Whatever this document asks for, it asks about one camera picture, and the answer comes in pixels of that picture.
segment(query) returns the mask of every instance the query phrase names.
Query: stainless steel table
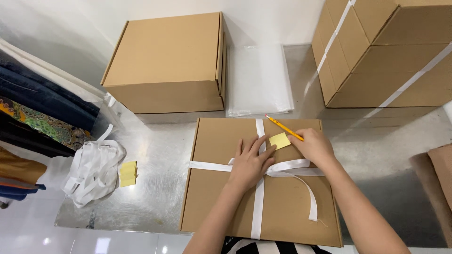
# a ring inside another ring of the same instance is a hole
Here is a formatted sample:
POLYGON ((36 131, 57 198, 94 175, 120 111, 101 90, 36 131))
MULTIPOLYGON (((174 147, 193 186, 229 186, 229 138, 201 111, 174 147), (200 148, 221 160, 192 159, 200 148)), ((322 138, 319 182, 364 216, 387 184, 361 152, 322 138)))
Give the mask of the stainless steel table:
MULTIPOLYGON (((295 110, 276 117, 315 118, 324 106, 312 49, 288 46, 285 53, 295 110)), ((138 162, 136 185, 117 188, 82 209, 65 197, 55 225, 190 234, 178 231, 178 224, 196 118, 224 117, 224 112, 134 115, 120 103, 114 108, 124 128, 109 139, 126 148, 124 161, 138 162)), ((101 119, 96 125, 102 132, 101 119)), ((452 140, 452 126, 442 108, 387 135, 330 138, 344 168, 408 246, 446 247, 432 206, 408 161, 452 140)), ((341 227, 344 244, 353 244, 342 218, 341 227)))

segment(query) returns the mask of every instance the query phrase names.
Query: plastic wrap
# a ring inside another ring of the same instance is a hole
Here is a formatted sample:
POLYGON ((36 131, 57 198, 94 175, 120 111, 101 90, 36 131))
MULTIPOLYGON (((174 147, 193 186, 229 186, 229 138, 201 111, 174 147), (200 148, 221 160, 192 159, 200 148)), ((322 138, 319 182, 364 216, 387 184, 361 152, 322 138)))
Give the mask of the plastic wrap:
POLYGON ((231 48, 226 117, 283 113, 293 98, 281 45, 231 48))

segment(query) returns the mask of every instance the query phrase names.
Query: yellow pencil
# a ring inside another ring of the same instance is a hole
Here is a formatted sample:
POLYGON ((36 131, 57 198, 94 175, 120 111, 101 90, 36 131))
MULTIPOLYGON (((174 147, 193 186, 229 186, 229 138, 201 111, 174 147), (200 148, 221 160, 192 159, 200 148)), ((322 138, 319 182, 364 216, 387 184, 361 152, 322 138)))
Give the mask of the yellow pencil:
POLYGON ((267 114, 265 114, 265 116, 266 116, 268 119, 270 119, 270 121, 274 122, 274 123, 277 124, 279 127, 281 127, 283 130, 285 130, 285 131, 287 131, 288 133, 290 133, 291 135, 297 137, 299 140, 304 141, 304 139, 303 139, 300 135, 298 135, 298 134, 296 134, 295 132, 291 131, 289 128, 285 127, 282 123, 280 123, 280 122, 276 121, 275 119, 269 117, 267 114))

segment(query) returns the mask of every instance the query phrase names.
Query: box lid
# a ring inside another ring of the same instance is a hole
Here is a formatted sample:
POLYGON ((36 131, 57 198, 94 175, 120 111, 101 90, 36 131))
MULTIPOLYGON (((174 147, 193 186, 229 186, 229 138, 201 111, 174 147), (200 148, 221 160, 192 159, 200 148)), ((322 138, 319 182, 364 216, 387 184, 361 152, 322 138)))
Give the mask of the box lid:
POLYGON ((215 12, 129 21, 103 85, 215 80, 220 20, 215 12))
MULTIPOLYGON (((321 130, 320 120, 281 119, 291 129, 321 130)), ((264 119, 265 133, 277 135, 283 130, 264 119)), ((200 118, 193 144, 192 160, 226 165, 235 155, 240 138, 250 141, 256 133, 254 119, 200 118)), ((275 151, 276 163, 303 158, 293 146, 275 151)), ((191 169, 188 174, 180 229, 196 231, 215 203, 229 172, 191 169)), ((323 176, 300 176, 312 189, 319 220, 308 220, 310 196, 307 188, 293 178, 265 176, 261 239, 313 245, 342 246, 340 226, 331 187, 323 176)), ((255 188, 242 198, 226 234, 250 237, 255 188)))

